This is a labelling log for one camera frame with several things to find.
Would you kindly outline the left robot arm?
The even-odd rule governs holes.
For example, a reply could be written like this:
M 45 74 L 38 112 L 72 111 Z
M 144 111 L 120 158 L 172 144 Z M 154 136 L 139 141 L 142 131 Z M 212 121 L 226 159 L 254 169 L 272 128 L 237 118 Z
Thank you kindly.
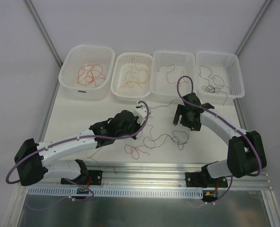
M 19 182 L 22 186 L 30 186 L 42 179 L 58 178 L 61 184 L 86 184 L 90 174 L 84 161 L 63 161 L 62 158 L 111 145 L 123 137 L 135 139 L 146 113 L 143 107 L 133 112 L 123 110 L 113 118 L 97 122 L 83 132 L 62 140 L 24 141 L 14 158 Z

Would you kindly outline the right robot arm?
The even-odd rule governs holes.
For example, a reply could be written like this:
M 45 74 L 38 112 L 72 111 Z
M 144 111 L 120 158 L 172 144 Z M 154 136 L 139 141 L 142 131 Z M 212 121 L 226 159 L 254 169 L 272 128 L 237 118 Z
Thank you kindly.
M 181 124 L 192 131 L 209 128 L 228 146 L 227 158 L 204 165 L 200 172 L 188 173 L 186 181 L 195 187 L 214 187 L 227 176 L 241 178 L 258 176 L 267 166 L 261 135 L 257 131 L 237 128 L 218 115 L 213 105 L 202 104 L 195 93 L 182 97 L 173 124 Z

